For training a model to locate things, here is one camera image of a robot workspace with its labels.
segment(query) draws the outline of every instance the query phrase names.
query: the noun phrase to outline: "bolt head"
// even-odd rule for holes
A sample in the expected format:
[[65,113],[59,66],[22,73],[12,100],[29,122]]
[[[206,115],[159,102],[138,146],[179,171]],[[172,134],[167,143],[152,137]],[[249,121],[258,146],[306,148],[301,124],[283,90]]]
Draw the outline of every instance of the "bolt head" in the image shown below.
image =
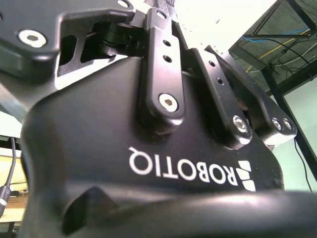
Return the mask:
[[240,132],[246,133],[248,131],[246,123],[239,116],[234,116],[232,121]]
[[273,124],[275,125],[275,127],[276,127],[278,130],[282,130],[282,129],[283,129],[281,123],[280,123],[277,119],[273,118],[273,119],[272,119],[272,122],[273,122]]
[[283,119],[284,124],[286,125],[287,128],[289,128],[290,130],[293,129],[292,124],[287,120],[287,119]]
[[178,109],[178,104],[176,99],[167,93],[161,94],[158,100],[159,100],[159,103],[170,113],[173,113]]
[[46,38],[34,30],[22,30],[19,32],[18,38],[24,44],[34,48],[40,48],[46,44]]

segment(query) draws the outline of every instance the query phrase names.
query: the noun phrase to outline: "screw hole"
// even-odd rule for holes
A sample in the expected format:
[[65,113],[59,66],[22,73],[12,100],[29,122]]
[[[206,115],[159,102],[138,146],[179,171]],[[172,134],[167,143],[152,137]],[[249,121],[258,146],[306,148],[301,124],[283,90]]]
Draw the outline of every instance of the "screw hole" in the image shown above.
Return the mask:
[[118,0],[117,3],[123,7],[129,7],[129,4],[124,0]]
[[216,67],[216,65],[214,64],[214,62],[212,62],[211,60],[209,61],[209,64],[210,64],[212,67]]
[[168,56],[163,56],[163,59],[166,61],[166,62],[169,62],[169,63],[172,63],[172,59]]
[[167,16],[166,16],[163,12],[161,12],[161,11],[159,11],[159,10],[157,10],[157,15],[158,15],[160,18],[162,18],[162,19],[166,19],[166,18],[167,18]]
[[218,81],[218,83],[220,83],[221,85],[224,84],[221,78],[217,78],[217,81]]
[[170,42],[166,41],[166,40],[163,40],[163,43],[166,45],[166,46],[171,46]]

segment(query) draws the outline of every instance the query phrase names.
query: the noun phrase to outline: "wire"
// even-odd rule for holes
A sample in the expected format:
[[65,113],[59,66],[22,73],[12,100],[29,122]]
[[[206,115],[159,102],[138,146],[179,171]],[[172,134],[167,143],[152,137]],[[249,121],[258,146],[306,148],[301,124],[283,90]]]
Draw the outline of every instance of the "wire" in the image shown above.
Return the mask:
[[309,6],[310,8],[314,9],[315,11],[317,11],[317,8],[314,8],[313,6],[309,5],[308,3],[306,3],[305,1],[301,0],[301,3],[305,4],[306,6]]
[[[304,32],[302,32],[301,35],[305,34],[305,33],[308,32],[308,31],[309,31],[309,29],[306,30],[306,31],[304,31]],[[290,40],[284,42],[283,44],[285,45],[285,44],[287,44],[287,43],[289,43],[289,42],[291,42],[291,41],[293,41],[293,40],[295,40],[295,38],[292,38],[292,39],[290,39]],[[259,59],[259,60],[262,59],[263,57],[265,57],[265,56],[271,54],[272,52],[276,51],[277,49],[279,49],[279,48],[281,48],[281,47],[282,47],[281,45],[275,47],[273,50],[270,50],[269,52],[266,52],[264,55],[260,56],[258,59]],[[249,66],[249,68],[246,70],[246,72],[249,72],[251,67],[252,67],[252,65]]]
[[[317,42],[315,43],[315,44],[313,44],[308,50],[306,50],[303,54],[302,54],[302,56],[304,56],[305,54],[307,54],[315,45],[317,45]],[[292,59],[292,60],[290,60],[290,61],[288,61],[288,62],[285,62],[285,63],[280,63],[280,64],[278,64],[278,65],[276,65],[276,67],[278,67],[278,66],[282,66],[282,65],[288,65],[288,64],[290,64],[290,63],[292,63],[292,62],[294,62],[294,61],[297,61],[297,60],[299,60],[300,59],[300,57],[297,57],[296,59]]]
[[[309,28],[304,28],[304,29],[299,29],[299,30],[295,30],[295,31],[284,32],[284,33],[282,33],[282,35],[291,35],[291,34],[293,34],[293,33],[301,32],[301,31],[306,31],[306,30],[309,30]],[[244,40],[246,40],[246,41],[251,41],[251,42],[256,42],[256,43],[261,43],[261,42],[267,41],[267,40],[264,40],[264,39],[254,39],[254,40],[252,40],[252,39],[249,39],[249,38],[244,37],[244,36],[242,36],[241,38],[244,39]]]
[[280,43],[280,42],[278,42],[278,41],[276,41],[276,40],[269,39],[269,38],[264,38],[264,39],[266,39],[266,40],[268,40],[268,41],[272,41],[272,42],[275,42],[275,43],[280,44],[281,46],[285,47],[286,49],[288,49],[288,50],[290,50],[291,52],[293,52],[294,54],[296,54],[298,57],[300,57],[300,58],[301,58],[303,61],[305,61],[306,63],[309,63],[309,62],[308,62],[304,57],[302,57],[299,53],[297,53],[296,51],[294,51],[292,48],[290,48],[290,47],[284,45],[283,43]]
[[305,162],[304,162],[304,160],[303,160],[303,158],[302,158],[301,154],[300,154],[300,153],[298,152],[298,150],[297,150],[297,146],[296,146],[296,140],[295,140],[295,138],[294,138],[294,145],[295,145],[295,150],[296,150],[296,152],[297,152],[298,156],[301,158],[301,160],[302,160],[302,162],[303,162],[303,165],[304,165],[305,178],[306,178],[307,185],[308,185],[308,187],[309,187],[310,191],[311,191],[311,192],[313,192],[312,187],[311,187],[311,185],[310,185],[310,183],[309,183],[309,181],[308,181],[308,176],[307,176],[306,165],[305,165]]
[[12,158],[12,164],[11,164],[11,168],[10,168],[10,171],[9,171],[9,175],[8,175],[8,178],[6,179],[6,182],[5,182],[6,186],[10,186],[11,179],[12,179],[12,176],[13,176],[14,167],[15,167],[15,162],[16,162],[15,141],[14,141],[13,137],[11,137],[11,144],[12,144],[13,158]]
[[[302,54],[302,56],[304,56],[304,55],[307,54],[308,52],[311,52],[311,51],[314,50],[315,48],[317,48],[317,42],[316,42],[315,44],[313,44],[308,50],[306,50],[306,51]],[[292,63],[292,62],[294,62],[294,61],[297,61],[297,60],[299,60],[299,59],[300,59],[300,57],[297,57],[297,58],[291,59],[290,61],[287,61],[287,62],[285,62],[285,63],[283,63],[283,64],[282,64],[281,62],[279,62],[280,64],[277,64],[275,67],[285,66],[285,65],[288,65],[288,64],[290,64],[290,63]],[[260,70],[253,70],[253,71],[252,71],[253,68],[254,68],[254,67],[252,67],[248,73],[260,72]]]
[[12,182],[12,183],[10,183],[10,185],[23,184],[23,183],[27,183],[27,181],[23,181],[23,182]]

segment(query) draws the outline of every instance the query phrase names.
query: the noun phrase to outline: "cable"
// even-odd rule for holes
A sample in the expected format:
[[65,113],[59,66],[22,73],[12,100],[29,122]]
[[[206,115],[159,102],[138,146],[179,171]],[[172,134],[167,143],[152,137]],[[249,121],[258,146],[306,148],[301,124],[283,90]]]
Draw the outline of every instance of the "cable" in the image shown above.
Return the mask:
[[295,140],[295,138],[294,138],[294,145],[295,145],[295,150],[296,150],[296,152],[297,152],[298,156],[301,158],[301,160],[302,160],[302,162],[303,162],[303,165],[304,165],[305,178],[306,178],[307,185],[308,185],[308,187],[309,187],[310,191],[311,191],[311,192],[313,192],[312,187],[311,187],[311,185],[310,185],[310,183],[309,183],[309,181],[308,181],[308,176],[307,176],[306,165],[305,165],[305,162],[304,162],[304,160],[303,160],[303,158],[302,158],[301,154],[300,154],[300,153],[298,152],[298,150],[297,150],[297,146],[296,146],[296,140]]
[[276,40],[269,39],[269,38],[264,38],[264,39],[266,39],[266,40],[268,40],[268,41],[272,41],[272,42],[275,42],[275,43],[280,44],[281,46],[285,47],[286,49],[288,49],[288,50],[290,50],[291,52],[293,52],[294,54],[296,54],[298,57],[300,57],[300,58],[301,58],[303,61],[305,61],[306,63],[309,63],[309,62],[308,62],[304,57],[302,57],[299,53],[297,53],[296,51],[294,51],[292,48],[290,48],[290,47],[284,45],[283,43],[280,43],[280,42],[278,42],[278,41],[276,41]]
[[[302,32],[301,35],[305,34],[305,33],[308,32],[308,31],[309,31],[309,29],[306,30],[306,31],[304,31],[304,32]],[[293,40],[295,40],[295,38],[292,38],[292,39],[290,39],[290,40],[284,42],[283,44],[285,45],[285,44],[287,44],[287,43],[289,43],[289,42],[291,42],[291,41],[293,41]],[[269,52],[266,52],[264,55],[262,55],[262,56],[259,57],[258,59],[259,59],[259,60],[262,59],[263,57],[265,57],[265,56],[271,54],[272,52],[276,51],[277,49],[279,49],[279,48],[281,48],[281,47],[282,47],[281,45],[275,47],[273,50],[270,50]],[[252,65],[249,66],[249,68],[246,70],[246,72],[249,72],[251,67],[252,67]]]
[[11,168],[10,168],[8,178],[6,179],[5,184],[0,187],[0,217],[2,217],[10,198],[10,194],[11,194],[10,183],[11,183],[11,179],[12,179],[13,171],[15,167],[15,162],[16,162],[15,141],[13,137],[11,137],[11,144],[12,144]]
[[23,181],[23,182],[12,182],[10,185],[15,185],[15,184],[24,184],[27,183],[28,181]]
[[16,162],[15,141],[14,141],[13,137],[11,137],[11,144],[12,144],[13,158],[12,158],[12,164],[11,164],[11,168],[10,168],[10,171],[9,171],[9,175],[8,175],[8,178],[6,179],[6,182],[5,182],[6,186],[10,186],[11,179],[12,179],[12,176],[13,176],[14,167],[15,167],[15,162]]
[[[306,30],[309,30],[309,28],[304,28],[304,29],[299,29],[299,30],[295,30],[295,31],[284,32],[284,33],[282,33],[282,35],[291,35],[293,33],[302,32],[302,31],[306,31]],[[242,36],[241,38],[246,40],[246,41],[256,42],[256,43],[261,43],[261,42],[267,41],[267,40],[263,40],[263,39],[254,39],[254,40],[252,40],[252,39],[246,38],[244,36]]]
[[305,1],[301,0],[301,3],[305,4],[306,6],[309,6],[310,8],[314,9],[317,12],[317,8],[314,8],[313,6],[310,6],[308,3],[306,3]]
[[[315,44],[313,44],[308,50],[306,50],[303,54],[302,54],[302,56],[304,56],[305,54],[307,54],[315,45],[317,45],[317,42],[315,43]],[[288,65],[288,64],[290,64],[290,63],[292,63],[292,62],[294,62],[294,61],[297,61],[297,60],[299,60],[300,59],[300,57],[297,57],[296,59],[292,59],[292,60],[290,60],[290,61],[287,61],[287,62],[285,62],[285,63],[280,63],[280,64],[278,64],[278,65],[276,65],[275,67],[279,67],[279,66],[282,66],[282,65]]]
[[[308,52],[313,51],[315,48],[317,48],[317,42],[316,42],[315,44],[313,44],[308,50],[306,50],[306,51],[302,54],[302,56],[304,56],[304,55],[307,54]],[[285,63],[283,63],[283,64],[279,62],[280,64],[277,64],[275,67],[285,66],[285,65],[288,65],[288,64],[290,64],[290,63],[292,63],[292,62],[294,62],[294,61],[297,61],[297,60],[299,60],[299,59],[300,59],[300,57],[297,57],[297,58],[291,59],[290,61],[287,61],[287,62],[285,62]],[[253,71],[252,71],[253,68],[251,68],[248,73],[260,72],[260,70],[253,70]]]

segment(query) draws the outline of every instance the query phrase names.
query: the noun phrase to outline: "black metal bar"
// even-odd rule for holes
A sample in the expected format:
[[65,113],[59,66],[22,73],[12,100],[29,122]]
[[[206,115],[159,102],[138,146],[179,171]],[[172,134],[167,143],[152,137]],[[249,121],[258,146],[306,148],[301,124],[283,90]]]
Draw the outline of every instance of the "black metal bar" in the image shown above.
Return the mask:
[[298,14],[302,21],[311,30],[311,34],[314,34],[317,30],[316,24],[311,20],[311,18],[306,14],[306,12],[295,2],[295,0],[286,0],[288,4],[293,8],[293,10]]
[[295,38],[295,39],[308,39],[309,35],[243,35],[246,38],[258,39],[258,38]]
[[284,81],[278,84],[278,90],[282,95],[286,95],[300,86],[312,81],[317,77],[317,60],[294,73]]
[[264,25],[267,23],[267,21],[271,18],[273,13],[276,11],[276,9],[280,6],[281,2],[277,1],[269,10],[267,15],[262,19],[261,23],[256,27],[252,35],[258,34],[258,32],[264,27]]
[[7,233],[7,238],[13,237],[13,228],[14,228],[14,222],[10,222],[9,228],[8,228],[8,233]]
[[268,65],[263,63],[261,60],[247,52],[245,49],[241,47],[235,47],[230,50],[230,53],[234,53],[239,58],[243,59],[245,62],[249,63],[250,65],[253,65],[255,68],[261,70],[263,68],[268,68],[271,71],[274,71],[271,69]]
[[283,95],[279,91],[277,87],[277,83],[274,77],[272,76],[272,73],[268,69],[264,68],[262,69],[262,74],[277,104],[287,113],[287,115],[293,120],[294,124],[296,125],[298,131],[297,131],[297,136],[295,137],[295,139],[305,157],[305,160],[308,166],[310,167],[312,171],[312,174],[314,175],[314,178],[317,180],[317,157],[313,149],[311,148],[307,138],[305,137],[303,130],[301,129],[294,114],[292,113],[292,110],[290,109]]

